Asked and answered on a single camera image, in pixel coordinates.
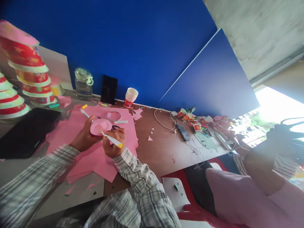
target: clear plastic bottle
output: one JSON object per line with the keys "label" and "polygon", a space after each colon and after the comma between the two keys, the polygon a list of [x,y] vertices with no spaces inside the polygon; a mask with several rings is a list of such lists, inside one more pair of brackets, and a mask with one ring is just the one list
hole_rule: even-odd
{"label": "clear plastic bottle", "polygon": [[91,100],[93,98],[93,77],[92,74],[84,68],[76,68],[75,85],[77,97],[80,100]]}

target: white wall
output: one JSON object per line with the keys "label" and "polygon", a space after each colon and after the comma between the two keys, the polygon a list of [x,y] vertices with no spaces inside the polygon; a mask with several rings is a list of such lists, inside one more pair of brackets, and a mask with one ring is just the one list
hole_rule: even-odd
{"label": "white wall", "polygon": [[304,45],[303,0],[203,0],[249,80]]}

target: stacked paper cups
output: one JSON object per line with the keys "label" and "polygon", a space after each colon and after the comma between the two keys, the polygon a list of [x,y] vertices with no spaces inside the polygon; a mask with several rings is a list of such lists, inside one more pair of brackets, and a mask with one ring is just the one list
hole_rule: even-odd
{"label": "stacked paper cups", "polygon": [[0,21],[0,44],[5,51],[9,65],[15,69],[22,82],[23,94],[31,98],[35,106],[56,103],[51,91],[48,67],[40,57],[39,42],[7,21]]}
{"label": "stacked paper cups", "polygon": [[12,87],[13,85],[0,73],[0,121],[23,116],[30,110],[23,97]]}

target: black tablet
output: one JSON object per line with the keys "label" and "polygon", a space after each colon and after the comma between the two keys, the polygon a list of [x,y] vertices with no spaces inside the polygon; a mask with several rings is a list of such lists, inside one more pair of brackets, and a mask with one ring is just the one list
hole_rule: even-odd
{"label": "black tablet", "polygon": [[46,134],[51,132],[61,113],[58,111],[34,108],[0,139],[0,158],[29,158]]}

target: glue stick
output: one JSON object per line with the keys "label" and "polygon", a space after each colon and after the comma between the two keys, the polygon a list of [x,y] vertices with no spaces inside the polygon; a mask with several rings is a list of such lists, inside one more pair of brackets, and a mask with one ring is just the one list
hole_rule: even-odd
{"label": "glue stick", "polygon": [[126,124],[126,123],[128,123],[127,120],[115,120],[114,121],[114,124]]}

